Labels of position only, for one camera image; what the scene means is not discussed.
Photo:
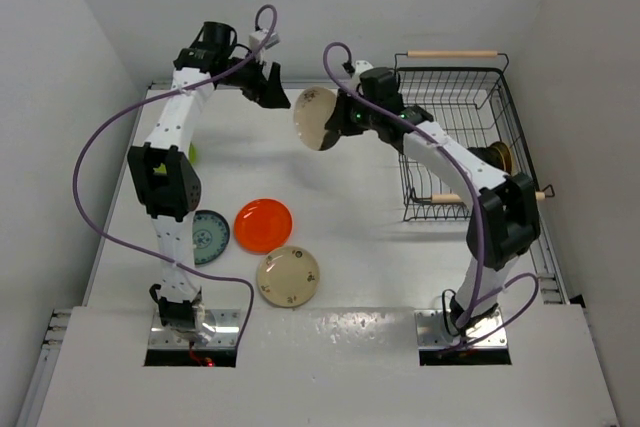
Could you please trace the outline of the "cream plate with black patch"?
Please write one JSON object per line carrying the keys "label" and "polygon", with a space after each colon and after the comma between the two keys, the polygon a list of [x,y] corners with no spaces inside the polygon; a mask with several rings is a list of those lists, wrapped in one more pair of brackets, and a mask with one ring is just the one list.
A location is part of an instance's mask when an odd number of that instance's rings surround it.
{"label": "cream plate with black patch", "polygon": [[326,151],[339,140],[339,135],[326,128],[334,113],[337,95],[330,89],[314,86],[297,98],[293,121],[299,140],[309,149]]}

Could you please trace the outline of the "green plate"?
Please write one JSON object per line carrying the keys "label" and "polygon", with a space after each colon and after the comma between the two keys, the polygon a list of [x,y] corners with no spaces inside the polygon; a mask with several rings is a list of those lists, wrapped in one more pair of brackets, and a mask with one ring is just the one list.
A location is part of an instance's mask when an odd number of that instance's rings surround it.
{"label": "green plate", "polygon": [[192,164],[197,163],[197,159],[198,159],[197,149],[193,143],[189,145],[188,157],[189,157],[189,161]]}

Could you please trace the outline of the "yellow patterned plate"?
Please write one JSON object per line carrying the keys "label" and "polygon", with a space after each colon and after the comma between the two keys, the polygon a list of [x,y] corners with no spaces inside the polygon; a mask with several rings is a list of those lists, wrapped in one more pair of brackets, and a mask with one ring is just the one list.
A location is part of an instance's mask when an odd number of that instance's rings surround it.
{"label": "yellow patterned plate", "polygon": [[509,146],[502,141],[496,141],[490,145],[490,148],[499,155],[502,169],[508,174],[512,174],[514,162]]}

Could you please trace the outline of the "blue patterned plate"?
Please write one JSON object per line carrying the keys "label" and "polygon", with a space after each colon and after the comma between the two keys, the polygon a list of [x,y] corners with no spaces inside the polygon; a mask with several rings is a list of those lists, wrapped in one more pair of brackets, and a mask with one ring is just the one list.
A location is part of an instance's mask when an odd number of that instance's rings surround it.
{"label": "blue patterned plate", "polygon": [[224,216],[212,210],[198,210],[193,219],[194,263],[204,266],[225,251],[230,240],[230,227]]}

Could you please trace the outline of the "cream plate with flowers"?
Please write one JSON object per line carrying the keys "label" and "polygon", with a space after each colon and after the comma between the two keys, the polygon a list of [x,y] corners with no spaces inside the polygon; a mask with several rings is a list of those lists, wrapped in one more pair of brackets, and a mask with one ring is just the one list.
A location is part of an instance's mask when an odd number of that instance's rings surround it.
{"label": "cream plate with flowers", "polygon": [[320,266],[306,249],[285,245],[260,262],[256,282],[261,296],[272,306],[297,308],[309,302],[320,282]]}

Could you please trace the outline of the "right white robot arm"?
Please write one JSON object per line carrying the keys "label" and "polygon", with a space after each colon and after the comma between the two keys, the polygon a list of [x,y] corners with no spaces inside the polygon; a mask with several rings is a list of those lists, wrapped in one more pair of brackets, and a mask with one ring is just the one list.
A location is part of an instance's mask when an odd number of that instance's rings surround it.
{"label": "right white robot arm", "polygon": [[373,131],[385,144],[434,173],[468,208],[471,263],[449,304],[451,327],[463,333],[488,317],[515,263],[540,236],[536,187],[511,173],[499,149],[465,147],[424,108],[404,101],[387,67],[347,61],[326,129],[336,138]]}

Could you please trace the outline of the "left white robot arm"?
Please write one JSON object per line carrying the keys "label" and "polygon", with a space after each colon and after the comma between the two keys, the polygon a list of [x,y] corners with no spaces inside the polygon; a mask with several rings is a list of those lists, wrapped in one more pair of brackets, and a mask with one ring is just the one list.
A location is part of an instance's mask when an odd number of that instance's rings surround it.
{"label": "left white robot arm", "polygon": [[267,109],[287,109],[278,63],[266,64],[264,50],[277,44],[273,28],[256,29],[248,54],[234,56],[237,36],[224,23],[207,22],[174,60],[173,95],[142,145],[129,149],[127,162],[138,201],[145,207],[158,239],[162,278],[150,289],[160,321],[183,338],[204,334],[206,311],[194,266],[193,219],[202,184],[188,153],[205,104],[218,85],[239,89]]}

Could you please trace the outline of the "orange plate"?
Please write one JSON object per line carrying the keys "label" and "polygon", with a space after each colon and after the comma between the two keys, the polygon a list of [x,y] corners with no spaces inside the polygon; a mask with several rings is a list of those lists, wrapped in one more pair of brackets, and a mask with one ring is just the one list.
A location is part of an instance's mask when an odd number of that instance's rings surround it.
{"label": "orange plate", "polygon": [[293,225],[293,216],[284,203],[261,198],[250,201],[239,210],[233,232],[244,251],[266,254],[286,243]]}

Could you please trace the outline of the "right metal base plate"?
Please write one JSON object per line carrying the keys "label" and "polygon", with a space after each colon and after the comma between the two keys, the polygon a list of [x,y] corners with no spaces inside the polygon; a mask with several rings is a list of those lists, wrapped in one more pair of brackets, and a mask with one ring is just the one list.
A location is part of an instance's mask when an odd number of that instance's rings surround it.
{"label": "right metal base plate", "polygon": [[417,344],[423,350],[438,350],[463,344],[464,348],[497,349],[508,344],[506,329],[499,310],[467,328],[462,335],[445,328],[445,316],[441,309],[416,310],[414,312]]}

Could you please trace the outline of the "metal base plate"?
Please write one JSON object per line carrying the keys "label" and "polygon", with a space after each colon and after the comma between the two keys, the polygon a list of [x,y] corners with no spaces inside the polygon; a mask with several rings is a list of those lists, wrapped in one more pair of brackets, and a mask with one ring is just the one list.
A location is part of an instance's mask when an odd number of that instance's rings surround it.
{"label": "metal base plate", "polygon": [[193,343],[195,350],[228,350],[236,346],[239,331],[240,312],[234,309],[206,310],[195,330],[163,325],[156,312],[147,346],[150,350],[187,350]]}
{"label": "metal base plate", "polygon": [[462,335],[445,328],[445,316],[441,309],[416,310],[414,312],[417,344],[423,350],[438,350],[463,344],[464,348],[497,349],[508,344],[506,329],[499,310],[467,328]]}

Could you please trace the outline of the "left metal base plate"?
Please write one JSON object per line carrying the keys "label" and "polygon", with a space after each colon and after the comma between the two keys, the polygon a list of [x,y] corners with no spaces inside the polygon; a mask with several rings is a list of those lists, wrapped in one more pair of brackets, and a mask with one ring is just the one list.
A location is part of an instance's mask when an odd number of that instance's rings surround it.
{"label": "left metal base plate", "polygon": [[163,325],[156,312],[147,346],[150,350],[187,350],[193,343],[195,350],[228,350],[236,346],[239,331],[240,312],[234,309],[206,310],[195,330]]}

